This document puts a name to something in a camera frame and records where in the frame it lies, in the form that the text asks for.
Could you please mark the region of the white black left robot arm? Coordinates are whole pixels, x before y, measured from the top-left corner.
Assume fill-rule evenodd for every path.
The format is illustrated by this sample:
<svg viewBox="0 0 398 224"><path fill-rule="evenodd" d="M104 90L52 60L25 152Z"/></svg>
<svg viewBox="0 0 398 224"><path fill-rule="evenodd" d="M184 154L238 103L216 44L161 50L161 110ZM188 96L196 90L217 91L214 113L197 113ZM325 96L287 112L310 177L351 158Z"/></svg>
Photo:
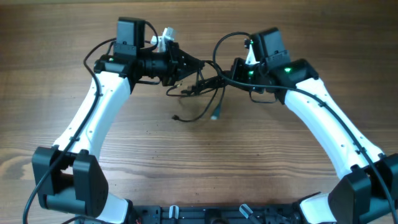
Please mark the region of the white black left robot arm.
<svg viewBox="0 0 398 224"><path fill-rule="evenodd" d="M51 147L35 150L30 197L42 208L71 213L77 223L139 223L132 202L109 192L98 162L103 141L138 83L171 86L204 67L171 36L155 36L146 47L149 25L143 19L118 19L108 51L88 68L91 87L68 128Z"/></svg>

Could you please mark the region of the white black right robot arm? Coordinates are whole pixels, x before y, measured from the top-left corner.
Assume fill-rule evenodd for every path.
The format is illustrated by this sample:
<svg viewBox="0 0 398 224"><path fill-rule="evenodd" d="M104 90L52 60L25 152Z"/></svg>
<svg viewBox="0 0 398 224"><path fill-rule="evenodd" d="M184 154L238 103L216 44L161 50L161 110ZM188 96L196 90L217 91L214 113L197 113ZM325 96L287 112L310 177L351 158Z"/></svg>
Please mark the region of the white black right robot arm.
<svg viewBox="0 0 398 224"><path fill-rule="evenodd" d="M295 113L331 160L339 182L331 192L297 202L304 223L369 223L397 217L397 155L386 155L350 121L307 60L291 60L277 28L245 35L249 50L224 71L225 84L268 92Z"/></svg>

